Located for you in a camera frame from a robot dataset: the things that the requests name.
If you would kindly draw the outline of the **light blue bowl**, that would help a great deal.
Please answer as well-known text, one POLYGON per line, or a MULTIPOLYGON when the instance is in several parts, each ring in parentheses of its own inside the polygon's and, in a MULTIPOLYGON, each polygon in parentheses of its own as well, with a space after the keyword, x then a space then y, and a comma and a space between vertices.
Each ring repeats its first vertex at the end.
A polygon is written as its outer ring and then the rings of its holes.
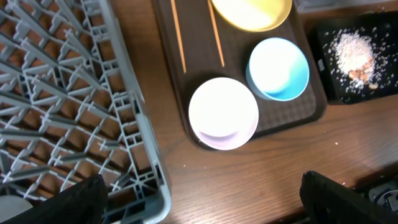
POLYGON ((309 79, 305 54, 293 42, 280 37, 260 41, 246 66, 250 89, 265 100, 292 101, 305 91, 309 79))

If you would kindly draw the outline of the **wooden chopstick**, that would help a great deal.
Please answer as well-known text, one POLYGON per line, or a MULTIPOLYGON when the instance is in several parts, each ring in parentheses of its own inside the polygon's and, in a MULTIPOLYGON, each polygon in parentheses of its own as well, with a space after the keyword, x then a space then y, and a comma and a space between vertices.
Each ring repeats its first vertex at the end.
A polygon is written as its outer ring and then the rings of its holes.
POLYGON ((217 27, 217 23, 216 23, 216 19, 215 19, 214 9, 213 9, 211 0, 207 0, 207 3, 208 3, 208 7, 209 7, 211 24, 212 24, 212 28, 213 28, 213 32, 214 32, 214 36, 215 36, 215 42, 216 42, 216 46, 217 46, 217 50, 218 50, 221 66, 224 67, 224 56, 223 56, 223 51, 222 51, 222 47, 221 47, 220 37, 219 37, 219 33, 218 33, 218 27, 217 27))
POLYGON ((186 73, 187 68, 186 68, 186 62, 185 62, 185 54, 184 54, 184 49, 183 49, 183 42, 182 42, 182 36, 181 36, 181 31, 180 31, 180 24, 179 24, 175 0, 170 0, 170 4, 171 4, 171 8, 172 8, 172 15, 173 15, 173 20, 174 20, 174 25, 175 25, 175 32, 176 32, 176 36, 177 36, 178 49, 180 52, 181 64, 182 64, 183 72, 186 73))

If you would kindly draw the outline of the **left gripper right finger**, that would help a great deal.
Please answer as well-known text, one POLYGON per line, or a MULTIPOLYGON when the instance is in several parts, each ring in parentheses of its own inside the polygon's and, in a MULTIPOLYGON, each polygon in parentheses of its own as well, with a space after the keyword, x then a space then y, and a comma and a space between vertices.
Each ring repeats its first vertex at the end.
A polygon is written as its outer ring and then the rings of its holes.
POLYGON ((319 174, 303 174, 300 198, 311 224, 397 224, 397 214, 319 174))

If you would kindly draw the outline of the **white pink bowl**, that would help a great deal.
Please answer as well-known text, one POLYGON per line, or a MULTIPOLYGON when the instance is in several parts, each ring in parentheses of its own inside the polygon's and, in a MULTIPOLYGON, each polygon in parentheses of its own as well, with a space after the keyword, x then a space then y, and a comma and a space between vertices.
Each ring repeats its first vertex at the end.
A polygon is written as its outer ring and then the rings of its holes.
POLYGON ((212 78, 193 93, 188 120, 200 142, 229 151, 251 139, 259 122, 259 108, 254 95, 241 82, 212 78))

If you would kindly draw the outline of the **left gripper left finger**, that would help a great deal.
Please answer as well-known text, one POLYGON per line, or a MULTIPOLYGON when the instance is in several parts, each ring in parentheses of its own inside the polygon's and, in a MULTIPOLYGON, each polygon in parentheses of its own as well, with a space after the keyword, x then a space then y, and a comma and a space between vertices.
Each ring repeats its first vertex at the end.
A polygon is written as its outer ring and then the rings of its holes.
POLYGON ((99 174, 93 175, 42 204, 8 218, 5 224, 98 224, 108 192, 99 174))

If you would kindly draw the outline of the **yellow plate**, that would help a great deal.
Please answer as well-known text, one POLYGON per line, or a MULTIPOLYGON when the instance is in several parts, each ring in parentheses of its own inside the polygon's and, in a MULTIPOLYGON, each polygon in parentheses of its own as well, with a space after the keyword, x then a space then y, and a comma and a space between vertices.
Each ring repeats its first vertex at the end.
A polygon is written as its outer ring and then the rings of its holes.
POLYGON ((237 29, 265 32, 288 18, 293 0, 211 0, 213 7, 237 29))

